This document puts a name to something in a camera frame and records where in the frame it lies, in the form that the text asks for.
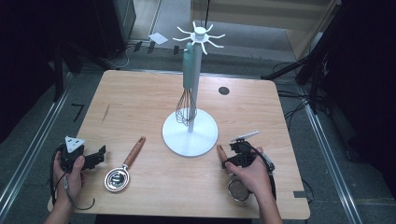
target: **whisk handle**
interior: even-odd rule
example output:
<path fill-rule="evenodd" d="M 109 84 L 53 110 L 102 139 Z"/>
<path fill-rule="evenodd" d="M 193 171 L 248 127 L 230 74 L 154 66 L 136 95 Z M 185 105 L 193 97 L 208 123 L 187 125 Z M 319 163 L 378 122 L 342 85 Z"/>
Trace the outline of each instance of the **whisk handle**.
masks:
<path fill-rule="evenodd" d="M 189 90 L 192 88 L 194 77 L 194 52 L 191 43 L 186 44 L 183 52 L 183 88 Z"/>

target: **whisk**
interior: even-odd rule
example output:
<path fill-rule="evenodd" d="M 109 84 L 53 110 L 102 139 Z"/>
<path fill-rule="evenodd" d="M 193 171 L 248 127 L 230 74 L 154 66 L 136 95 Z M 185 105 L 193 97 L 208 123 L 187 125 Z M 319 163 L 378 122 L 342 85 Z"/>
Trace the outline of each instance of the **whisk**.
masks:
<path fill-rule="evenodd" d="M 177 122 L 189 126 L 190 121 L 197 115 L 196 99 L 191 94 L 192 81 L 194 77 L 194 52 L 191 43 L 186 44 L 183 52 L 183 95 L 177 103 Z"/>

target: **wooden table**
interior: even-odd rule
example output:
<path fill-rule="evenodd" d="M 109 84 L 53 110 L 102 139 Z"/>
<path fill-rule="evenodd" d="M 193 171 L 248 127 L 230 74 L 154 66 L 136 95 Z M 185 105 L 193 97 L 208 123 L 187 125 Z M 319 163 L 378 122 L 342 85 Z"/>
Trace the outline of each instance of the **wooden table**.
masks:
<path fill-rule="evenodd" d="M 230 90 L 219 93 L 220 87 Z M 251 195 L 246 204 L 233 200 L 227 191 L 228 177 L 220 168 L 214 146 L 198 158 L 182 158 L 163 141 L 162 127 L 175 111 L 183 92 L 182 76 L 146 72 L 106 71 L 78 133 L 86 140 L 85 155 L 106 145 L 105 161 L 87 171 L 87 180 L 77 204 L 89 206 L 79 213 L 175 217 L 259 217 Z M 276 85 L 266 80 L 200 77 L 197 106 L 209 113 L 219 127 L 217 144 L 228 157 L 230 140 L 259 131 L 248 139 L 276 166 L 277 205 L 285 219 L 307 219 L 306 198 L 290 137 L 277 96 Z M 119 193 L 106 190 L 104 179 L 121 167 L 140 138 L 147 141 L 129 168 L 130 182 Z"/>

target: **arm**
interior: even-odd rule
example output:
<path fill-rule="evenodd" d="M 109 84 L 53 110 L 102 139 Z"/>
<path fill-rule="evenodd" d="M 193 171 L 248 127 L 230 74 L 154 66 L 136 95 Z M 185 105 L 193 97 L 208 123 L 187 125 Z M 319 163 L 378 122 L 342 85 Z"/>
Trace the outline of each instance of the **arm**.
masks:
<path fill-rule="evenodd" d="M 60 158 L 61 153 L 58 152 L 55 156 L 55 161 L 53 164 L 55 182 L 58 182 L 58 180 L 64 174 L 64 171 L 62 170 L 61 164 L 59 162 Z M 73 165 L 72 173 L 66 174 L 69 186 L 68 193 L 73 201 L 78 198 L 78 195 L 81 192 L 81 169 L 84 166 L 84 162 L 85 158 L 83 156 L 79 156 Z M 69 223 L 70 216 L 73 212 L 73 206 L 67 197 L 66 190 L 64 189 L 64 178 L 59 182 L 56 194 L 56 203 L 53 206 L 49 216 L 47 217 L 45 224 Z"/>
<path fill-rule="evenodd" d="M 276 201 L 271 191 L 270 179 L 264 161 L 256 157 L 248 167 L 236 167 L 230 162 L 225 163 L 227 169 L 241 178 L 245 186 L 254 193 L 260 208 L 262 223 L 282 223 Z"/>

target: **white card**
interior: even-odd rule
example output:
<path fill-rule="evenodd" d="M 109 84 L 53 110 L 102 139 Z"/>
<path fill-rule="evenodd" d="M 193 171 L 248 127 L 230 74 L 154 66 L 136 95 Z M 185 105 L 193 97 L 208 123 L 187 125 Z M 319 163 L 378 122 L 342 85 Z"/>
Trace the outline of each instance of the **white card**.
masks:
<path fill-rule="evenodd" d="M 160 35 L 158 33 L 149 35 L 148 37 L 150 37 L 152 41 L 154 41 L 156 44 L 159 44 L 159 45 L 168 41 L 168 39 L 165 36 Z"/>

